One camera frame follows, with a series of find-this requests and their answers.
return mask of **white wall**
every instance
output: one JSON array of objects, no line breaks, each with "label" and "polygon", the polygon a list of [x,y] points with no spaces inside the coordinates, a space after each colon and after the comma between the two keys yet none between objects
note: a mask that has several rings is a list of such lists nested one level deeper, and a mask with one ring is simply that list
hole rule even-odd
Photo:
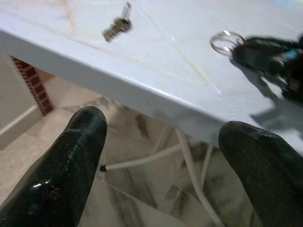
[{"label": "white wall", "polygon": [[14,62],[9,55],[0,53],[0,149],[41,116]]}]

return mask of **table top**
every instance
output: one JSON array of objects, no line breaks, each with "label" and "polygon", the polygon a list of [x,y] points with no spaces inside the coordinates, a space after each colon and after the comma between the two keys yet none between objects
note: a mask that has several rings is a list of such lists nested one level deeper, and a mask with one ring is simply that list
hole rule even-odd
[{"label": "table top", "polygon": [[303,154],[303,108],[280,81],[239,69],[211,36],[297,40],[303,0],[134,0],[133,27],[107,43],[101,33],[123,0],[0,0],[0,50],[95,90],[189,135],[217,144],[237,120],[284,137]]}]

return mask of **marble floor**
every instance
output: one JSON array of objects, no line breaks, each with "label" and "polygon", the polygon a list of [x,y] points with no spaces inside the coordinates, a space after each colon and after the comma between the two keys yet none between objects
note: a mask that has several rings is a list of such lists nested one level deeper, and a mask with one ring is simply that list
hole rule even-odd
[{"label": "marble floor", "polygon": [[[150,153],[164,124],[95,92],[60,78],[45,84],[55,110],[0,151],[0,203],[59,136],[82,106],[105,114],[108,134],[100,164],[143,157]],[[177,142],[171,134],[167,145]],[[192,149],[201,172],[207,144]],[[204,192],[227,227],[261,224],[238,177],[219,150],[209,166]],[[212,227],[199,202],[181,152],[142,166],[97,171],[80,227]]]}]

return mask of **key ring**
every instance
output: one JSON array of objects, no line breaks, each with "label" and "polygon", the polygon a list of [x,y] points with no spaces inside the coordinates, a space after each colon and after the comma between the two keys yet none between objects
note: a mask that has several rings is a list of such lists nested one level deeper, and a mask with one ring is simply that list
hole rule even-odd
[{"label": "key ring", "polygon": [[242,45],[245,43],[245,39],[238,33],[236,32],[230,32],[230,31],[222,31],[219,32],[217,34],[215,34],[213,37],[211,37],[210,39],[210,46],[217,52],[219,53],[229,53],[232,52],[234,50],[235,47],[231,47],[231,46],[224,46],[224,47],[220,47],[220,46],[216,46],[214,44],[215,41],[217,40],[227,40],[226,37],[227,36],[235,36],[237,37],[236,43],[234,43],[236,46],[238,45]]}]

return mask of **marble table surface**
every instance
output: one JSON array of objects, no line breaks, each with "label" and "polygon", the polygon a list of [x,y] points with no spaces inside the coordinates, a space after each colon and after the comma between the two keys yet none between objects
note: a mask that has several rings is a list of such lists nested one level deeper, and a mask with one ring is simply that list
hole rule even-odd
[{"label": "marble table surface", "polygon": [[133,0],[133,28],[101,35],[123,0],[0,0],[0,51],[217,144],[226,121],[283,136],[303,154],[303,108],[279,81],[239,69],[209,39],[222,30],[297,40],[302,0]]}]

